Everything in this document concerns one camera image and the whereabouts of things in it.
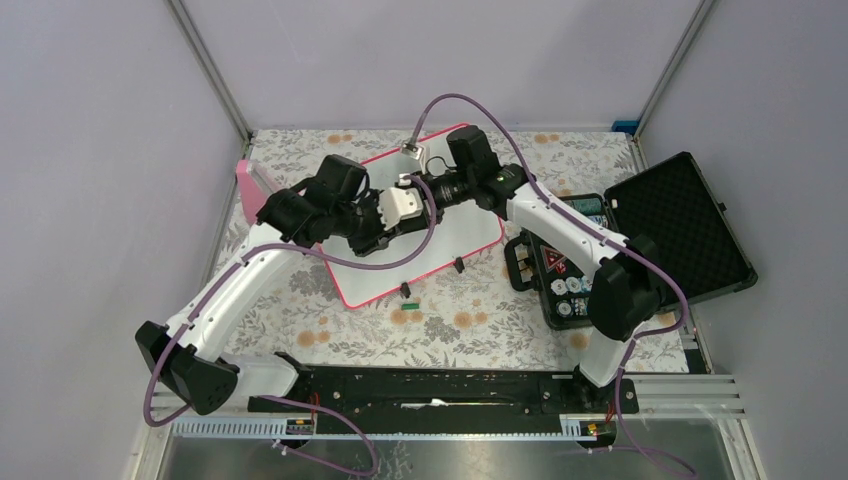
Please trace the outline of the pink framed whiteboard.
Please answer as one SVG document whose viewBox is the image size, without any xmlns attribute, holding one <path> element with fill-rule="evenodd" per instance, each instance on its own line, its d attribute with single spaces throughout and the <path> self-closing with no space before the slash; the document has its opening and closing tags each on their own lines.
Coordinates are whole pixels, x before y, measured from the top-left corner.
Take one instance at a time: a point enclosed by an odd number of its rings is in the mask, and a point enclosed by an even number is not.
<svg viewBox="0 0 848 480">
<path fill-rule="evenodd" d="M 419 139 L 429 148 L 430 156 L 441 156 L 453 165 L 447 136 L 468 126 L 460 123 Z M 400 153 L 399 147 L 363 162 L 372 188 L 385 189 L 399 180 L 400 175 L 418 171 L 417 160 Z M 457 258 L 465 258 L 493 247 L 504 237 L 504 226 L 496 214 L 481 210 L 473 200 L 446 209 L 443 220 L 436 226 L 427 247 L 412 261 L 389 270 L 360 270 L 325 261 L 343 304 L 359 308 L 389 293 L 400 291 L 403 284 L 411 286 L 426 276 L 453 267 Z M 331 237 L 320 245 L 320 251 L 330 256 L 363 264 L 388 264 L 412 253 L 426 237 L 426 229 L 402 235 L 390 241 L 384 250 L 367 257 L 356 257 L 347 240 Z"/>
</svg>

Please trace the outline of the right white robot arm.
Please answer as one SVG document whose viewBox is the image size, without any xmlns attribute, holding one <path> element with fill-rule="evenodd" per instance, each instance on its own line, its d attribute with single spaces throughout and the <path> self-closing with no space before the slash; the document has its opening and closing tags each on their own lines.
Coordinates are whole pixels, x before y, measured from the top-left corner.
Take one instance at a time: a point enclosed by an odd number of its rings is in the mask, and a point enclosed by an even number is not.
<svg viewBox="0 0 848 480">
<path fill-rule="evenodd" d="M 653 270 L 656 245 L 645 236 L 629 239 L 593 222 L 536 182 L 522 165 L 501 165 L 475 125 L 450 131 L 446 142 L 454 167 L 428 183 L 438 208 L 473 201 L 533 233 L 590 278 L 587 309 L 593 331 L 573 396 L 583 410 L 601 410 L 613 398 L 611 382 L 625 362 L 634 332 L 665 299 Z"/>
</svg>

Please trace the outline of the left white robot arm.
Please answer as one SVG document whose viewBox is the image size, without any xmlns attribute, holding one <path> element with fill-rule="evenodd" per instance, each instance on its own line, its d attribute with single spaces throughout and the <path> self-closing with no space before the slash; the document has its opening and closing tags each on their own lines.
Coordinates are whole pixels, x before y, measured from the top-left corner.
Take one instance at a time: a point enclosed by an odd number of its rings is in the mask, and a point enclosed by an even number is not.
<svg viewBox="0 0 848 480">
<path fill-rule="evenodd" d="M 164 426 L 192 410 L 208 415 L 233 397 L 272 398 L 288 411 L 309 401 L 310 385 L 277 354 L 226 358 L 237 323 L 267 285 L 310 256 L 359 271 L 386 271 L 411 263 L 429 246 L 440 216 L 433 181 L 407 173 L 387 189 L 372 188 L 364 165 L 339 155 L 318 171 L 268 196 L 236 253 L 182 310 L 163 324 L 147 321 L 135 341 L 150 370 L 143 418 Z M 359 256 L 394 238 L 424 232 L 421 243 L 393 262 L 367 264 L 327 254 L 317 244 L 344 238 Z"/>
</svg>

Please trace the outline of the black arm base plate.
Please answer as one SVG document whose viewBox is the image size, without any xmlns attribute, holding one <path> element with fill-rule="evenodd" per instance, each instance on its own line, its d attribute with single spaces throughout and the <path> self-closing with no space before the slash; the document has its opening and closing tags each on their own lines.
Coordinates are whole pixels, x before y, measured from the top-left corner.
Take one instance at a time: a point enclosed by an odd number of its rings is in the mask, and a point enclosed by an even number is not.
<svg viewBox="0 0 848 480">
<path fill-rule="evenodd" d="M 636 414 L 632 381 L 596 387 L 566 371 L 306 365 L 287 399 L 319 406 L 320 434 L 343 434 L 338 412 L 368 435 L 554 434 L 562 415 Z"/>
</svg>

